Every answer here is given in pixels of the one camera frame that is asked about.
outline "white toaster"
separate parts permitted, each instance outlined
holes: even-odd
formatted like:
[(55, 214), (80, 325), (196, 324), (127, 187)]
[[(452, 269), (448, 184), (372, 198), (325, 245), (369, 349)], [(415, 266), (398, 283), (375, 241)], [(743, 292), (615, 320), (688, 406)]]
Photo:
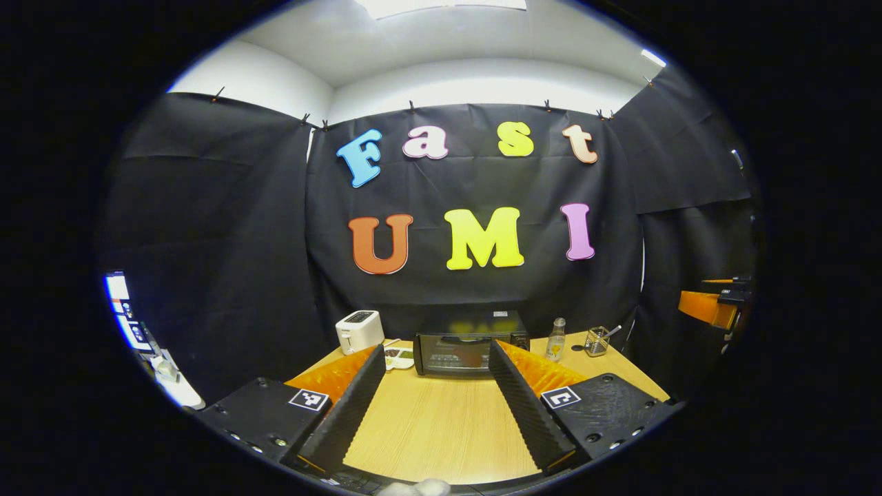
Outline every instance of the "white toaster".
[(340, 351), (343, 355), (352, 355), (371, 346), (383, 342), (383, 325), (380, 324), (380, 312), (376, 310), (359, 310), (352, 312), (337, 322), (337, 337), (340, 338)]

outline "glass bottle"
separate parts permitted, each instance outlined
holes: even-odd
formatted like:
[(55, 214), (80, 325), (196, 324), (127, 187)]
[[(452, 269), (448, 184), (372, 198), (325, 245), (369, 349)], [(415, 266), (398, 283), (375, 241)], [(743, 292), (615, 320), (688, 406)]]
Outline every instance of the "glass bottle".
[(545, 349), (545, 357), (552, 362), (559, 362), (560, 357), (564, 354), (565, 325), (566, 320), (561, 317), (554, 320), (554, 328), (551, 329), (551, 335), (549, 335), (549, 345)]

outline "monitor screen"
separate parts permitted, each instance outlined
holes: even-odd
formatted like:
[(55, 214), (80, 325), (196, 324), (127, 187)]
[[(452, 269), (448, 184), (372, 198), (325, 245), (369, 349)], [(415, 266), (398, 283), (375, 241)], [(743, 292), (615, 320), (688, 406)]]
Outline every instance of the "monitor screen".
[(129, 301), (129, 289), (125, 285), (125, 274), (123, 271), (115, 271), (107, 273), (104, 276), (104, 282), (107, 286), (108, 299), (110, 301), (110, 309), (116, 317), (116, 323), (119, 330), (129, 341), (131, 347), (137, 351), (152, 352), (150, 342), (144, 332), (143, 325), (135, 320), (135, 314), (131, 309)]

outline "wooden table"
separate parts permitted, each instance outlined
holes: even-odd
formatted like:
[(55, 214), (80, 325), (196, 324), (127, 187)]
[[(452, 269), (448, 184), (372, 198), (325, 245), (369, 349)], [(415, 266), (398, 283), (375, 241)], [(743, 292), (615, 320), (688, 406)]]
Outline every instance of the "wooden table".
[[(589, 379), (615, 373), (651, 396), (669, 396), (615, 349), (602, 357), (572, 351), (587, 331), (566, 336), (563, 366)], [(548, 338), (530, 341), (545, 353)], [(411, 348), (398, 341), (393, 347)], [(332, 351), (304, 373), (343, 354)], [(415, 367), (386, 372), (343, 462), (374, 474), (410, 481), (439, 478), (450, 484), (480, 484), (540, 472), (492, 377), (459, 379), (419, 376)]]

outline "foam letter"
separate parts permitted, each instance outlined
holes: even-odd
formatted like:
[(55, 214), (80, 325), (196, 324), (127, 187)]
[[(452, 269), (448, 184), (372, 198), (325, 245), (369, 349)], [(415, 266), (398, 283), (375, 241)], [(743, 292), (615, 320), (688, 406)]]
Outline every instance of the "foam letter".
[(383, 134), (376, 129), (371, 129), (337, 150), (337, 156), (343, 157), (349, 170), (352, 171), (353, 188), (367, 183), (380, 173), (380, 168), (368, 162), (368, 159), (374, 162), (380, 160), (380, 149), (370, 142), (379, 141), (381, 138), (383, 138)]
[(407, 226), (414, 218), (407, 214), (389, 215), (386, 224), (392, 228), (392, 256), (378, 259), (374, 255), (374, 229), (380, 225), (375, 217), (359, 217), (349, 221), (352, 230), (352, 256), (355, 264), (368, 274), (392, 274), (407, 263)]
[[(426, 135), (425, 138), (417, 138), (417, 136)], [(413, 139), (409, 139), (401, 150), (408, 157), (418, 159), (420, 157), (429, 157), (430, 159), (443, 159), (450, 151), (445, 147), (445, 139), (447, 133), (443, 129), (434, 125), (423, 125), (415, 127), (407, 134)]]
[(502, 140), (499, 151), (508, 157), (526, 157), (533, 152), (533, 141), (527, 137), (530, 128), (524, 123), (505, 122), (497, 128)]
[(475, 219), (471, 210), (451, 210), (444, 214), (444, 220), (450, 223), (453, 251), (447, 260), (447, 268), (465, 270), (471, 268), (472, 260), (466, 253), (466, 247), (478, 265), (484, 267), (490, 258), (493, 246), (496, 256), (493, 257), (495, 267), (517, 267), (524, 264), (524, 257), (518, 251), (518, 225), (520, 211), (512, 207), (500, 207), (493, 212), (487, 230)]
[(560, 207), (566, 215), (566, 225), (570, 228), (570, 250), (566, 258), (570, 260), (590, 259), (594, 256), (594, 248), (588, 241), (588, 224), (586, 215), (588, 205), (584, 203), (568, 203)]
[(597, 154), (588, 150), (588, 141), (591, 141), (591, 133), (582, 131), (582, 126), (573, 124), (564, 129), (564, 136), (570, 139), (572, 152), (576, 158), (584, 163), (597, 162)]

